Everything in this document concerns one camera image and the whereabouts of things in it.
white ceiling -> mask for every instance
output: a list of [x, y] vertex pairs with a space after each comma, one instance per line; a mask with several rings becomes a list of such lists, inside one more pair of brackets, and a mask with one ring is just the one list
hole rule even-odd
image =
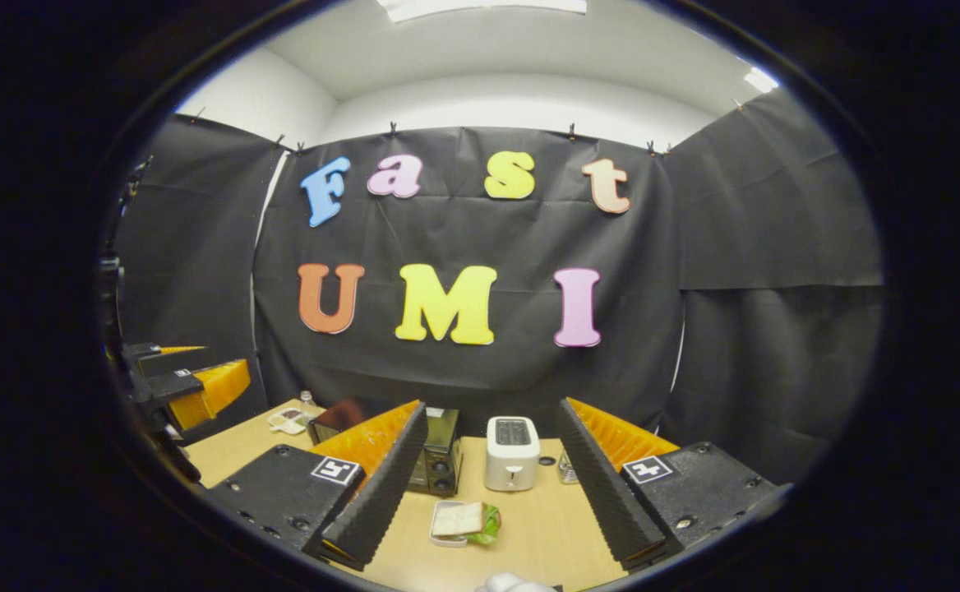
[[415, 80], [556, 74], [633, 86], [720, 116], [759, 92], [750, 65], [638, 0], [589, 0], [588, 14], [476, 8], [390, 21], [377, 0], [346, 0], [267, 48], [338, 100]]

black curtain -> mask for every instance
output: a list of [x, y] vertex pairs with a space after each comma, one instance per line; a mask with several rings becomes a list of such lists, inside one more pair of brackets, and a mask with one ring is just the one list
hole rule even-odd
[[685, 332], [660, 435], [799, 479], [862, 391], [881, 325], [878, 236], [851, 165], [784, 90], [664, 158]]
[[196, 367], [250, 361], [247, 392], [184, 434], [194, 442], [270, 407], [254, 351], [250, 274], [282, 150], [227, 125], [174, 116], [148, 154], [153, 164], [115, 240], [126, 267], [124, 340], [205, 345], [190, 358]]
[[[492, 199], [484, 191], [488, 158], [527, 151], [535, 159], [533, 194]], [[419, 194], [376, 196], [365, 187], [382, 158], [424, 163]], [[348, 157], [341, 211], [310, 228], [300, 182], [322, 165]], [[611, 158], [628, 173], [620, 195], [630, 210], [599, 210], [582, 166]], [[330, 405], [346, 396], [401, 402], [422, 398], [462, 409], [467, 434], [488, 417], [532, 417], [543, 437], [555, 435], [563, 396], [654, 428], [669, 393], [680, 344], [681, 296], [671, 184], [659, 158], [620, 143], [509, 128], [439, 128], [370, 136], [314, 147], [289, 157], [265, 213], [254, 267], [257, 344], [273, 400], [310, 387]], [[303, 263], [330, 268], [321, 303], [337, 310], [333, 269], [364, 266], [352, 325], [337, 335], [312, 332], [298, 315]], [[498, 272], [491, 289], [490, 345], [397, 340], [409, 263], [434, 266], [443, 284], [466, 266]], [[593, 348], [560, 348], [562, 267], [592, 267]]]

toaster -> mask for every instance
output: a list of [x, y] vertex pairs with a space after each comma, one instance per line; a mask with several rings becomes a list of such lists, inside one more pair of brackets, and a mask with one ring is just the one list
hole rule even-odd
[[487, 471], [484, 484], [494, 491], [524, 491], [535, 486], [539, 434], [526, 417], [487, 420]]

table surface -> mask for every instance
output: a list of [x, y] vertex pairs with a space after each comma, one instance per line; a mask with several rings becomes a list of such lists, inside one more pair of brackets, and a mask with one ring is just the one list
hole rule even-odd
[[[295, 436], [272, 432], [267, 423], [267, 416], [278, 409], [298, 406], [297, 401], [289, 401], [187, 446], [188, 457], [202, 472], [203, 486], [213, 487], [280, 443], [301, 450], [311, 447], [307, 432]], [[463, 548], [437, 547], [428, 539], [428, 528], [432, 507], [443, 498], [407, 491], [374, 561], [363, 573], [332, 565], [406, 592], [472, 592], [502, 571], [525, 580], [560, 584], [565, 592], [626, 576], [612, 559], [582, 488], [577, 483], [560, 483], [556, 465], [539, 465], [532, 490], [491, 491], [483, 484], [487, 441], [464, 437], [461, 446], [464, 461], [458, 494], [446, 499], [498, 506], [502, 527], [495, 543], [490, 547], [475, 543]], [[559, 460], [563, 450], [559, 439], [543, 439], [541, 447], [542, 456]]]

white wall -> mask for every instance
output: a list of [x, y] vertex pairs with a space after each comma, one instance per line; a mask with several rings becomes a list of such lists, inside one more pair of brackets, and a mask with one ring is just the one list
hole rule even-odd
[[423, 127], [531, 127], [607, 138], [656, 150], [713, 122], [675, 100], [595, 80], [499, 74], [411, 82], [349, 99], [334, 109], [318, 143]]
[[213, 75], [177, 113], [254, 132], [297, 149], [319, 143], [337, 101], [300, 68], [269, 49], [256, 49]]

